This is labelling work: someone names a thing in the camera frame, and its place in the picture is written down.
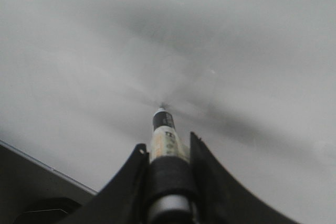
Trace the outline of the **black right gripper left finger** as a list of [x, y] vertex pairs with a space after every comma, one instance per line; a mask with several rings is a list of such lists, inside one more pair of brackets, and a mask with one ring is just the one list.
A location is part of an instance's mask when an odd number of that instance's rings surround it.
[[146, 145], [138, 144], [108, 184], [59, 223], [142, 223], [147, 167]]

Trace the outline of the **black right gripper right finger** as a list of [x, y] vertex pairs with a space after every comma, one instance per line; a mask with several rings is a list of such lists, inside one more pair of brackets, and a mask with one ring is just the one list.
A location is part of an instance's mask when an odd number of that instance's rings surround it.
[[201, 223], [296, 223], [236, 180], [194, 132], [190, 133], [190, 165]]

